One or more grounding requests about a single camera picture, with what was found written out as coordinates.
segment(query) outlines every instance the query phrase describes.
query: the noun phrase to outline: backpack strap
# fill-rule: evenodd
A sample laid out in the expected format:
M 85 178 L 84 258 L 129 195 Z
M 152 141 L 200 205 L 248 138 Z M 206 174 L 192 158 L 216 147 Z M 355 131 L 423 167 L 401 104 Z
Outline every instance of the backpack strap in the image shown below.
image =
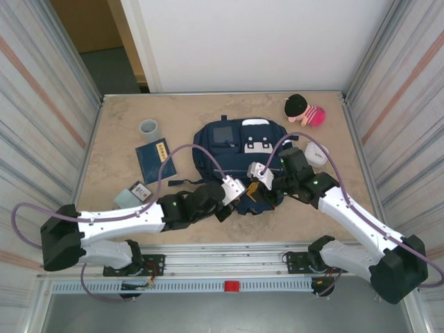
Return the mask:
M 197 180 L 196 182 L 192 182 L 189 179 L 170 180 L 170 181 L 168 181 L 168 186 L 178 186 L 178 185 L 183 184 L 184 182 L 189 182 L 190 184 L 193 184 L 193 185 L 199 185 L 199 184 L 204 184 L 205 183 L 203 181 L 203 179 Z

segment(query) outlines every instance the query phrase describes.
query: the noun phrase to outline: navy backpack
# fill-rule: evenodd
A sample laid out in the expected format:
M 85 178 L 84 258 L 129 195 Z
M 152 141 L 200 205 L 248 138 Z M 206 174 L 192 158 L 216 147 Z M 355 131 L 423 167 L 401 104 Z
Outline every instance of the navy backpack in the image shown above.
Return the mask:
M 247 177 L 248 166 L 253 162 L 266 164 L 276 143 L 286 133 L 285 128 L 271 120 L 258 118 L 227 120 L 227 116 L 222 116 L 220 121 L 208 123 L 199 130 L 194 135 L 193 143 L 206 148 L 221 165 L 223 172 L 240 179 L 248 187 L 251 183 Z M 278 153 L 291 147 L 291 141 L 286 140 L 273 156 L 270 169 L 276 176 L 284 174 Z M 221 173 L 204 152 L 193 148 L 193 161 L 203 182 L 222 183 Z M 249 212 L 261 214 L 266 210 L 273 210 L 273 207 L 268 203 L 256 203 L 244 194 L 236 210 L 242 215 Z

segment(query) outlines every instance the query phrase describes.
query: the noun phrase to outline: black hat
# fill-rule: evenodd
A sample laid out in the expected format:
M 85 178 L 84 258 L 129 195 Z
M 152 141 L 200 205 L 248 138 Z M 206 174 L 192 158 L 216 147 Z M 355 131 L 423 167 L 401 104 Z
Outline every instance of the black hat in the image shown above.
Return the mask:
M 299 94 L 291 95 L 285 102 L 285 114 L 287 117 L 297 117 L 307 109 L 307 100 Z

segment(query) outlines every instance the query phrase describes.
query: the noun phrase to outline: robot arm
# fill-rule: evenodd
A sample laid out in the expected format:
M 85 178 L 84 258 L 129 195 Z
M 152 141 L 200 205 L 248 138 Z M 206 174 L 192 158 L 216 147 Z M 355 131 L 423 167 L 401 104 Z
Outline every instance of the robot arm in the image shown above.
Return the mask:
M 117 243 L 107 239 L 139 232 L 152 234 L 185 229 L 213 214 L 222 222 L 231 215 L 237 199 L 245 192 L 246 188 L 240 180 L 227 176 L 222 185 L 207 184 L 194 192 L 181 191 L 163 196 L 145 212 L 113 222 L 96 220 L 127 216 L 134 211 L 140 212 L 146 206 L 107 212 L 77 212 L 74 205 L 62 206 L 59 214 L 81 216 L 91 222 L 70 223 L 49 219 L 40 231 L 44 269 L 59 271 L 80 262 L 137 271 L 137 266 L 143 264 L 137 242 Z
M 292 196 L 310 204 L 331 216 L 347 229 L 364 248 L 356 249 L 324 236 L 309 247 L 311 266 L 315 271 L 327 267 L 347 270 L 368 280 L 383 299 L 393 304 L 427 279 L 427 265 L 421 259 L 398 246 L 389 238 L 425 254 L 424 243 L 415 235 L 406 238 L 390 229 L 356 203 L 350 196 L 350 204 L 344 200 L 339 183 L 327 173 L 313 172 L 303 152 L 296 148 L 279 154 L 285 176 L 275 177 L 260 163 L 252 163 L 248 176 L 253 183 L 247 195 L 256 201 L 273 204 L 280 196 Z M 372 224 L 383 230 L 380 234 L 365 222 L 353 207 Z

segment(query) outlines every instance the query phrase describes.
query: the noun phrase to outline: white wall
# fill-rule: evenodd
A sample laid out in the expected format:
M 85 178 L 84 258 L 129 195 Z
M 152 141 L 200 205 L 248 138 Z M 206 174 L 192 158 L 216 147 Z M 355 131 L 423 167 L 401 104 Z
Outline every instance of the white wall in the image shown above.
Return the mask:
M 345 89 L 392 0 L 122 0 L 152 92 Z

